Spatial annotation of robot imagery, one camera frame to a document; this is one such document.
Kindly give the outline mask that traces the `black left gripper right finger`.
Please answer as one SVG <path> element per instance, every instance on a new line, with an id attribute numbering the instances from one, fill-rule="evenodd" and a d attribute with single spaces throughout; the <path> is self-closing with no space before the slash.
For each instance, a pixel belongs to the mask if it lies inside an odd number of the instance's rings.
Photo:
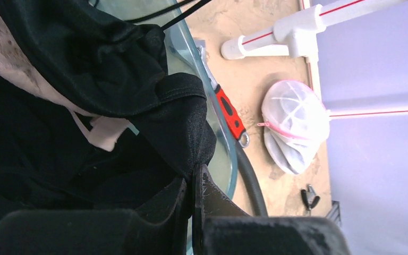
<path id="1" fill-rule="evenodd" d="M 254 217 L 213 182 L 207 165 L 193 173 L 194 254 L 350 254 L 338 226 L 323 217 Z"/>

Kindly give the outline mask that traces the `small pink-zip mesh bag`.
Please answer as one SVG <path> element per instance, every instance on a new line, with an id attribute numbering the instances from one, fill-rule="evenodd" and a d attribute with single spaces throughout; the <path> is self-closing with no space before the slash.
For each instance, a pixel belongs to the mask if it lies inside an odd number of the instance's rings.
<path id="1" fill-rule="evenodd" d="M 296 80 L 274 83 L 261 105 L 264 144 L 287 174 L 302 174 L 330 133 L 329 115 L 320 98 Z"/>

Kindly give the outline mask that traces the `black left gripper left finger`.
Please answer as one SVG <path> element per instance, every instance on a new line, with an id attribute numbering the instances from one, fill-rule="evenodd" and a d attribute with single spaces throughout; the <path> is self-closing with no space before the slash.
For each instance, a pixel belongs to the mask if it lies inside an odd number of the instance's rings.
<path id="1" fill-rule="evenodd" d="M 26 210 L 0 222 L 0 254 L 185 254 L 186 181 L 137 210 Z"/>

